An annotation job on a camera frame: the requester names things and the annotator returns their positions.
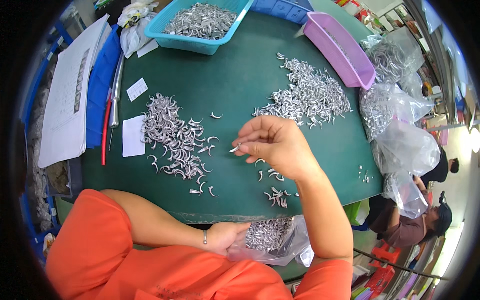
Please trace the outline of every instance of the person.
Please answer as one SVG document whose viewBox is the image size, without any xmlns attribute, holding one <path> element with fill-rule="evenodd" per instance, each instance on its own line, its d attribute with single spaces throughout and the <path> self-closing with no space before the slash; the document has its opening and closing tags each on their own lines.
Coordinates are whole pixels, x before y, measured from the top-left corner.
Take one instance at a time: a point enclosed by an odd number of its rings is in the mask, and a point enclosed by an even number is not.
<svg viewBox="0 0 480 300">
<path fill-rule="evenodd" d="M 439 146 L 439 148 L 440 160 L 438 162 L 438 165 L 436 165 L 433 170 L 427 172 L 425 175 L 420 177 L 426 188 L 428 188 L 428 183 L 430 181 L 444 182 L 447 178 L 448 171 L 452 173 L 458 172 L 458 158 L 447 159 L 447 155 L 443 147 Z"/>
<path fill-rule="evenodd" d="M 452 223 L 452 210 L 447 203 L 429 205 L 425 213 L 415 219 L 401 216 L 396 203 L 381 195 L 371 197 L 369 204 L 365 222 L 378 234 L 377 239 L 383 239 L 392 247 L 403 248 L 442 236 Z"/>
<path fill-rule="evenodd" d="M 295 181 L 315 257 L 296 300 L 349 299 L 353 235 L 348 218 L 296 123 L 274 116 L 248 121 L 235 155 L 259 157 Z M 226 257 L 250 223 L 185 225 L 145 198 L 84 190 L 47 257 L 46 272 L 65 299 L 292 299 L 267 265 Z M 148 251 L 133 244 L 154 247 Z"/>
</svg>

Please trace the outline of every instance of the paper document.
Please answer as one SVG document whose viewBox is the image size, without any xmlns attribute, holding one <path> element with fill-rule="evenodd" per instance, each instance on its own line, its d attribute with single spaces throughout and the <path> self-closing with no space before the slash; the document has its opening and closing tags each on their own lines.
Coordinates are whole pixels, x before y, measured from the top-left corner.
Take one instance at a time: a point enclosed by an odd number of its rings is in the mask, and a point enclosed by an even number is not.
<svg viewBox="0 0 480 300">
<path fill-rule="evenodd" d="M 123 120 L 121 140 L 123 144 L 122 156 L 137 156 L 145 154 L 145 143 L 142 141 L 145 134 L 141 132 L 144 116 Z"/>
<path fill-rule="evenodd" d="M 80 156 L 86 148 L 88 79 L 108 14 L 86 28 L 59 54 L 45 106 L 38 166 Z"/>
<path fill-rule="evenodd" d="M 150 42 L 146 43 L 143 47 L 137 50 L 137 55 L 140 58 L 143 55 L 147 54 L 148 52 L 157 48 L 158 48 L 158 43 L 153 38 Z"/>
<path fill-rule="evenodd" d="M 138 96 L 143 94 L 144 91 L 146 90 L 148 90 L 148 87 L 147 87 L 147 84 L 145 83 L 144 78 L 142 77 L 127 89 L 128 98 L 130 98 L 130 101 L 134 101 Z"/>
</svg>

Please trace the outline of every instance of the red stool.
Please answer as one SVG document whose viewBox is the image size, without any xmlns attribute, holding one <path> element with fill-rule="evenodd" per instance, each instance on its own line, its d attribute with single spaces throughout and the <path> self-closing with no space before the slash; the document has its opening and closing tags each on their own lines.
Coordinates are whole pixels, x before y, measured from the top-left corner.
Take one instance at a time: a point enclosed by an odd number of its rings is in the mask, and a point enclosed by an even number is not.
<svg viewBox="0 0 480 300">
<path fill-rule="evenodd" d="M 372 254 L 375 255 L 376 257 L 378 258 L 381 258 L 381 259 L 384 259 L 386 261 L 389 261 L 391 263 L 396 263 L 397 259 L 398 259 L 398 256 L 400 255 L 400 252 L 402 251 L 401 248 L 395 248 L 393 247 L 395 250 L 393 252 L 390 252 L 390 246 L 384 241 L 382 240 L 382 242 L 384 242 L 384 244 L 378 248 L 378 247 L 374 247 L 372 249 Z M 369 265 L 372 265 L 374 267 L 381 267 L 381 263 L 379 261 L 375 261 L 373 263 L 370 263 Z"/>
</svg>

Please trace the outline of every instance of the red tube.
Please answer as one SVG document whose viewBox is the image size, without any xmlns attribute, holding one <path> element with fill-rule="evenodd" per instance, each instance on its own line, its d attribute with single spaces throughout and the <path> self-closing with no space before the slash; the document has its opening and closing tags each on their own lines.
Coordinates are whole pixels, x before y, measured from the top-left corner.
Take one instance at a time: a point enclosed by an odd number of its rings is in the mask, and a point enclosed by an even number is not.
<svg viewBox="0 0 480 300">
<path fill-rule="evenodd" d="M 108 129 L 108 117 L 110 116 L 110 107 L 112 106 L 112 101 L 108 96 L 107 109 L 105 110 L 105 119 L 103 120 L 103 133 L 102 133 L 102 166 L 105 165 L 105 153 L 107 151 L 107 129 Z"/>
</svg>

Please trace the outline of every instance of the woman's left hand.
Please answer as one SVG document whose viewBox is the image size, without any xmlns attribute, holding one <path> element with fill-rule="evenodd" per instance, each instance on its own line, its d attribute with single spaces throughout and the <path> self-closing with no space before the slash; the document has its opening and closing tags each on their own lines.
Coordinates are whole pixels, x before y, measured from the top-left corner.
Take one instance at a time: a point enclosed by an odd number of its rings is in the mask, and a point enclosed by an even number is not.
<svg viewBox="0 0 480 300">
<path fill-rule="evenodd" d="M 220 222 L 207 230 L 206 250 L 227 255 L 227 248 L 245 238 L 250 223 Z"/>
</svg>

